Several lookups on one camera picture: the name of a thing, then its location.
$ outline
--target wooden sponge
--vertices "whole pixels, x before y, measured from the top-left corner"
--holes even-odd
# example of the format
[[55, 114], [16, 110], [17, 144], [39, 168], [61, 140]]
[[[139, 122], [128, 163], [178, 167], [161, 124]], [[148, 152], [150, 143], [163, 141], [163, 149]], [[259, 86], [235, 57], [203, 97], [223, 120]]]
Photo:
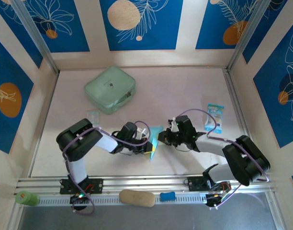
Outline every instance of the wooden sponge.
[[155, 195], [149, 192], [124, 189], [119, 193], [119, 198], [122, 203], [128, 205], [153, 207], [155, 204]]

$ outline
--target small plastic packet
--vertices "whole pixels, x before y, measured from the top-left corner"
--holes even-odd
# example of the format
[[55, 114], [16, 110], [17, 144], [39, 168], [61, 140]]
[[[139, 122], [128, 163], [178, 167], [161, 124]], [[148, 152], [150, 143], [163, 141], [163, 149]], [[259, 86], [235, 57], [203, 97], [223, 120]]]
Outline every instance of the small plastic packet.
[[[222, 116], [223, 116], [224, 106], [216, 104], [208, 104], [207, 112], [211, 114], [217, 123], [217, 127], [214, 130], [215, 133], [222, 133]], [[204, 130], [210, 131], [214, 128], [214, 121], [210, 116], [207, 116], [205, 122]]]
[[93, 126], [96, 126], [100, 123], [100, 111], [91, 110], [87, 111], [87, 119], [92, 123]]

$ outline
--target white wall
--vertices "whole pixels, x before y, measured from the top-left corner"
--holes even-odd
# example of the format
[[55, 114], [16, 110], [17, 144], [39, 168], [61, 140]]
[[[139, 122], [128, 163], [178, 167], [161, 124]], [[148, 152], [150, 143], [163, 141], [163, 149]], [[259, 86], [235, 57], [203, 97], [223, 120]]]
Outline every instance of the white wall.
[[38, 69], [1, 16], [0, 42], [34, 82], [11, 151], [9, 154], [0, 151], [0, 229], [6, 229], [14, 202], [13, 193], [18, 178], [29, 167], [56, 76], [45, 60]]
[[75, 0], [90, 52], [53, 53], [60, 69], [208, 65], [226, 66], [233, 49], [195, 50], [209, 0], [183, 0], [176, 50], [109, 51], [99, 0]]
[[271, 164], [273, 174], [271, 179], [276, 184], [277, 196], [287, 229], [291, 230], [293, 230], [293, 183], [291, 181], [293, 142], [279, 148], [253, 78], [292, 25], [293, 0], [288, 0], [248, 65], [241, 57], [231, 73], [254, 141]]

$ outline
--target green roll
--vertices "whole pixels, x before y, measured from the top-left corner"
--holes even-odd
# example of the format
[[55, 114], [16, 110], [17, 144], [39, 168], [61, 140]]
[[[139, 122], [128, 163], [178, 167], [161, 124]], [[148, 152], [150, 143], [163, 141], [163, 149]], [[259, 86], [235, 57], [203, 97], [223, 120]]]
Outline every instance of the green roll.
[[40, 197], [37, 194], [30, 193], [27, 191], [20, 191], [16, 195], [16, 202], [22, 205], [35, 206], [38, 205]]

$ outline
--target blue eraser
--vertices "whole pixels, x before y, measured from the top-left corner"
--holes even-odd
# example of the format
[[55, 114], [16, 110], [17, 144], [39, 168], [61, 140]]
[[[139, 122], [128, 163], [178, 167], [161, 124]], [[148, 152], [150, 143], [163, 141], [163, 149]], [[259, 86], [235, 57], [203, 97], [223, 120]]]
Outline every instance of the blue eraser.
[[161, 193], [159, 196], [160, 201], [176, 200], [175, 192]]

